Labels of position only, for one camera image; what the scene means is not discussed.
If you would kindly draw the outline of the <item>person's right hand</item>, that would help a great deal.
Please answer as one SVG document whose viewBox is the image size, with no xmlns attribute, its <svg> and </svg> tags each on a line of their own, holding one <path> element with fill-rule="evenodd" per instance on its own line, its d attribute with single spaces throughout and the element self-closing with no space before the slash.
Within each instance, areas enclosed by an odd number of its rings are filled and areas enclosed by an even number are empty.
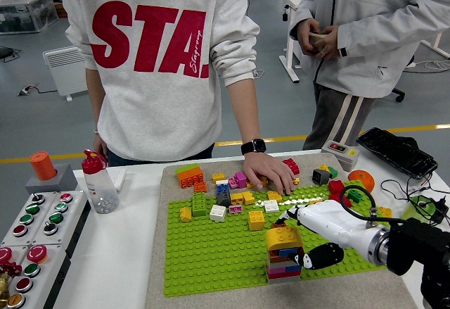
<svg viewBox="0 0 450 309">
<path fill-rule="evenodd" d="M 309 33 L 319 33 L 320 31 L 320 23 L 313 18 L 307 18 L 299 22 L 297 25 L 297 40 L 304 55 L 315 56 L 319 52 L 316 47 L 309 43 Z"/>
<path fill-rule="evenodd" d="M 108 147 L 97 133 L 94 135 L 93 151 L 101 154 L 104 158 L 108 158 Z"/>
</svg>

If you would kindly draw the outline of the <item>person's left hand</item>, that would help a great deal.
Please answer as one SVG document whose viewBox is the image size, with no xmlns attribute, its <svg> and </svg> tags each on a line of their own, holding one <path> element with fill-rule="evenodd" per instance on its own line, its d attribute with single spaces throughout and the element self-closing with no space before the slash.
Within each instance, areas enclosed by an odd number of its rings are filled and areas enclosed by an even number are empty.
<svg viewBox="0 0 450 309">
<path fill-rule="evenodd" d="M 332 25 L 321 32 L 325 37 L 313 45 L 318 58 L 328 61 L 340 57 L 340 52 L 338 51 L 338 29 L 338 25 Z"/>
<path fill-rule="evenodd" d="M 244 158 L 243 172 L 258 189 L 262 188 L 259 175 L 270 179 L 279 194 L 289 195 L 295 189 L 295 175 L 284 162 L 268 154 L 256 152 L 246 153 Z"/>
</svg>

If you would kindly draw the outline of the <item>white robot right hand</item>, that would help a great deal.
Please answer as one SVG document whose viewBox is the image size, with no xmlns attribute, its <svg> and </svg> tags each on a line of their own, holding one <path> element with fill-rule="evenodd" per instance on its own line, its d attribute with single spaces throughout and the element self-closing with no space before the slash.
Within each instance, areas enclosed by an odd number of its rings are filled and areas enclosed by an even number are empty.
<svg viewBox="0 0 450 309">
<path fill-rule="evenodd" d="M 287 209 L 276 221 L 283 224 L 295 219 L 299 225 L 321 235 L 328 242 L 301 255 L 291 253 L 292 261 L 308 270 L 318 270 L 340 263 L 344 249 L 355 249 L 368 262 L 387 263 L 389 229 L 375 220 L 363 220 L 358 213 L 347 212 L 336 201 L 326 200 Z"/>
</svg>

